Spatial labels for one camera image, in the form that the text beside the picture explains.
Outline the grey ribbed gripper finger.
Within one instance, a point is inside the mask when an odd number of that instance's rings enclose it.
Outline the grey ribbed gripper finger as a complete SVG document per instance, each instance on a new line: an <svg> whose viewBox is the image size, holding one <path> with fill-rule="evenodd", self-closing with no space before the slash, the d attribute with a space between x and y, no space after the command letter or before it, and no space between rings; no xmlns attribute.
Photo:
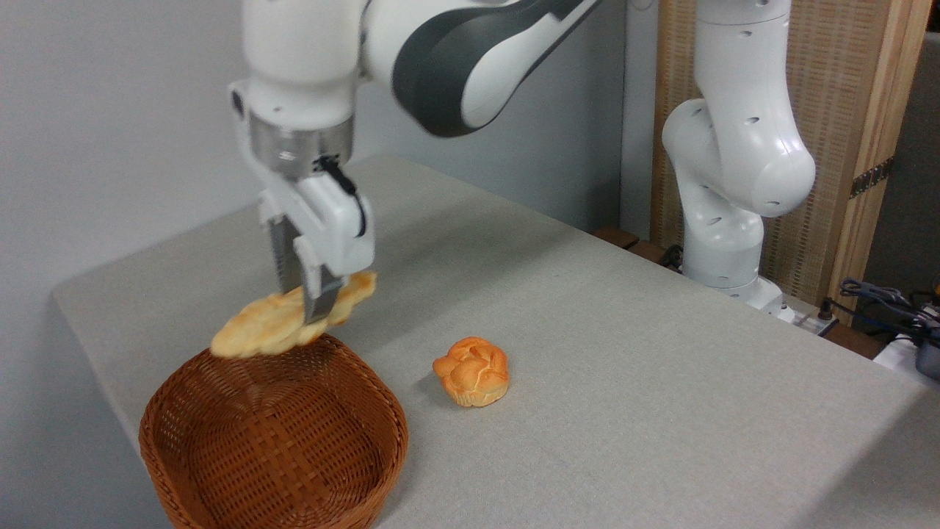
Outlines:
<svg viewBox="0 0 940 529"><path fill-rule="evenodd" d="M288 217L279 215L268 220L268 235L280 291L286 294L303 285L301 260L294 248L300 234Z"/></svg>
<svg viewBox="0 0 940 529"><path fill-rule="evenodd" d="M325 320L338 301L341 288L347 283L343 275L335 275L320 260L307 237L293 240L293 251L301 265L303 286L303 324Z"/></svg>

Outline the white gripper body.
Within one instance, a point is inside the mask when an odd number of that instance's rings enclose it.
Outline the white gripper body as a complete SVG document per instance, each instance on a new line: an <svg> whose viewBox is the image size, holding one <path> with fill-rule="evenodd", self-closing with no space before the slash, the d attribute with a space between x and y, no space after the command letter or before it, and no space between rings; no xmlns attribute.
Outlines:
<svg viewBox="0 0 940 529"><path fill-rule="evenodd" d="M372 207L343 169L353 146L353 118L326 129L292 129L263 120L250 105L248 81L229 86L239 150L261 181L259 217L288 217L335 275L374 258Z"/></svg>

